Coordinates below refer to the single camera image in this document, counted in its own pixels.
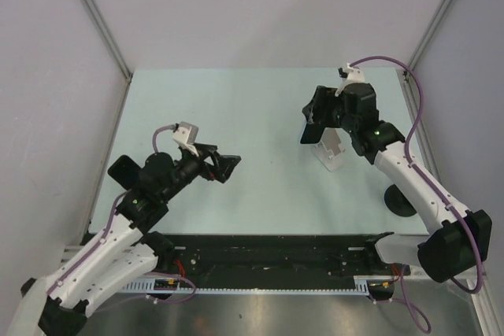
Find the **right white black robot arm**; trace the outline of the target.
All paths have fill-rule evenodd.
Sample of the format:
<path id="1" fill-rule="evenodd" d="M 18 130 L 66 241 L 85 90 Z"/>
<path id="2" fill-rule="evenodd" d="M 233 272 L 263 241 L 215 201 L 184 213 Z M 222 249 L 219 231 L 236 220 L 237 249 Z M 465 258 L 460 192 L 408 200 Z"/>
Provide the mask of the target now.
<path id="1" fill-rule="evenodd" d="M 380 119 L 376 92 L 368 83 L 340 88 L 319 86 L 303 108 L 306 126 L 300 142 L 316 144 L 328 128 L 344 130 L 360 157 L 384 173 L 423 221 L 428 237 L 386 234 L 363 254 L 365 268 L 381 274 L 392 263 L 418 266 L 436 282 L 476 270 L 474 292 L 484 277 L 492 222 L 473 212 L 417 163 L 404 135 Z"/>

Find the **white phone stand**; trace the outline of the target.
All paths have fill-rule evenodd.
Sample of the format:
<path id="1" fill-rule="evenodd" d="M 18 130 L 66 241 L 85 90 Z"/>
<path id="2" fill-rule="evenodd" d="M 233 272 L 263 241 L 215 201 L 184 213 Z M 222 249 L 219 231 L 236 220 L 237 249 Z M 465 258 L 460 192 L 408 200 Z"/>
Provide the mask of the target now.
<path id="1" fill-rule="evenodd" d="M 312 147 L 315 157 L 329 172 L 334 172 L 343 166 L 345 151 L 335 128 L 326 128 L 321 140 Z"/>

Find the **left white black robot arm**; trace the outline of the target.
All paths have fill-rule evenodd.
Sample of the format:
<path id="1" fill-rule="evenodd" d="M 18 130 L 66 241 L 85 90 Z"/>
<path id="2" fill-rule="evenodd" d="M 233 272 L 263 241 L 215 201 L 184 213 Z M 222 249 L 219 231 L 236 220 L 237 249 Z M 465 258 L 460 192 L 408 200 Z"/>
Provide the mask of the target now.
<path id="1" fill-rule="evenodd" d="M 153 227 L 168 203 L 196 178 L 225 183 L 241 161 L 217 147 L 195 144 L 181 157 L 155 152 L 138 166 L 120 156 L 109 176 L 123 188 L 104 227 L 64 265 L 47 276 L 29 279 L 9 326 L 9 335 L 76 335 L 116 292 L 146 273 L 163 273 L 174 263 L 174 246 Z"/>

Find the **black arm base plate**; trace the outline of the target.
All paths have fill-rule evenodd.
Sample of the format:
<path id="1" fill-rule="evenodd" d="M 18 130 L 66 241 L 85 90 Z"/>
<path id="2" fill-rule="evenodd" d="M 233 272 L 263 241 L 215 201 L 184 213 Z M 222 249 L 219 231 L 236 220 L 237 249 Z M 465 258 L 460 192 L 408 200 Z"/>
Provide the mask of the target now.
<path id="1" fill-rule="evenodd" d="M 395 285 L 410 268 L 384 263 L 374 248 L 376 235 L 196 235 L 163 234 L 173 255 L 138 277 L 174 279 L 197 288 L 335 289 L 351 278 Z M 392 290 L 369 296 L 387 300 Z M 194 295 L 154 295 L 180 303 Z"/>

